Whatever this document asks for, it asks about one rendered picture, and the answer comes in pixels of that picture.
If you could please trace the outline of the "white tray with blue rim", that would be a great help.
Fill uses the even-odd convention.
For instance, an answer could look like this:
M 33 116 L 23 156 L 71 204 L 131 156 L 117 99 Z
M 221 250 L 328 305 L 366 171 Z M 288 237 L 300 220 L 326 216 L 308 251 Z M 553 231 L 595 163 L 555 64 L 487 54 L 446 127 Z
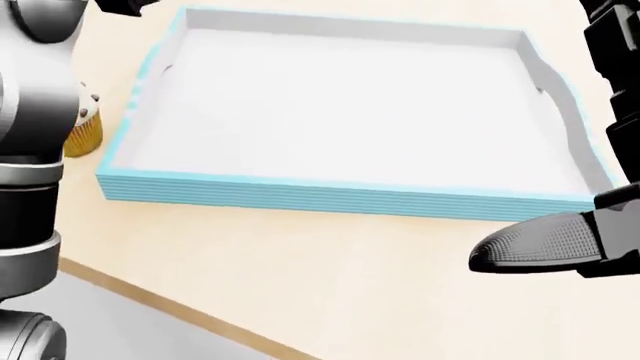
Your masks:
M 522 221 L 612 177 L 521 30 L 180 8 L 96 176 L 110 200 Z

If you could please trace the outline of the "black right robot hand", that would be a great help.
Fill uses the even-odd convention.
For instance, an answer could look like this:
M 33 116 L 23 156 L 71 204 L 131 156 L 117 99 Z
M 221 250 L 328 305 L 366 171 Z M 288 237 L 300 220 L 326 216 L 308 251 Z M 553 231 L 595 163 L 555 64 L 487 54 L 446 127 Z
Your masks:
M 629 184 L 598 194 L 595 209 L 505 227 L 469 255 L 473 272 L 574 270 L 583 278 L 640 275 L 640 0 L 579 0 L 596 71 L 608 80 L 616 121 L 606 134 Z

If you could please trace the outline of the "white frosted cupcake yellow wrapper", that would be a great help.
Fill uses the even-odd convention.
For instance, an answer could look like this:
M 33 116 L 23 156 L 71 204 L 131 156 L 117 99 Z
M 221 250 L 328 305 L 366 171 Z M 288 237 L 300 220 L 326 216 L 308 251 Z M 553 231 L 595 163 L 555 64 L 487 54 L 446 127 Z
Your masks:
M 103 140 L 100 97 L 81 82 L 79 85 L 79 111 L 69 137 L 64 143 L 66 158 L 79 158 L 97 149 Z

